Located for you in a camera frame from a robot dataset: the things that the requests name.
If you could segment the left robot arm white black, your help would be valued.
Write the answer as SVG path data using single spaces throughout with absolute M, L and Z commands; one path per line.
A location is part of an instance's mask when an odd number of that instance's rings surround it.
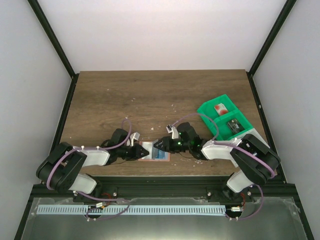
M 88 174 L 80 173 L 89 166 L 107 166 L 118 158 L 135 161 L 150 154 L 139 142 L 140 134 L 130 134 L 117 128 L 110 139 L 96 147 L 76 147 L 67 142 L 58 144 L 36 170 L 36 177 L 44 182 L 49 190 L 59 193 L 67 191 L 89 195 L 98 182 Z

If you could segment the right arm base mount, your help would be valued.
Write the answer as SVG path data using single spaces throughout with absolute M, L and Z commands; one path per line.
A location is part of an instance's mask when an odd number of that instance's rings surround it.
M 212 185 L 206 188 L 207 198 L 210 202 L 219 202 L 221 204 L 241 203 L 245 197 L 241 192 L 235 193 L 226 185 Z

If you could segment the red white card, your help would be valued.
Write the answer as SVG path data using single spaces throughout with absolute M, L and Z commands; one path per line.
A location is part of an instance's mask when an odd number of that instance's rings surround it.
M 218 116 L 222 116 L 227 114 L 229 111 L 223 103 L 218 103 L 214 106 L 215 111 L 217 112 Z

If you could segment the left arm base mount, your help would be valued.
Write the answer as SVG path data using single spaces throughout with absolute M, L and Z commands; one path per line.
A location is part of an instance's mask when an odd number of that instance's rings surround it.
M 116 186 L 102 186 L 93 190 L 88 195 L 98 199 L 115 199 L 118 196 L 118 188 Z M 75 203 L 97 203 L 98 200 L 91 199 L 89 197 L 78 194 L 74 196 L 73 201 Z

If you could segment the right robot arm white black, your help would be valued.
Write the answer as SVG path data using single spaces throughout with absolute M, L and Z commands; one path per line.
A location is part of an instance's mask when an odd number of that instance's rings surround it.
M 227 200 L 234 200 L 247 187 L 266 184 L 275 177 L 281 162 L 251 131 L 240 138 L 217 141 L 201 138 L 189 122 L 166 129 L 169 135 L 153 143 L 154 148 L 171 154 L 189 152 L 197 160 L 230 160 L 239 168 L 222 185 L 221 195 Z

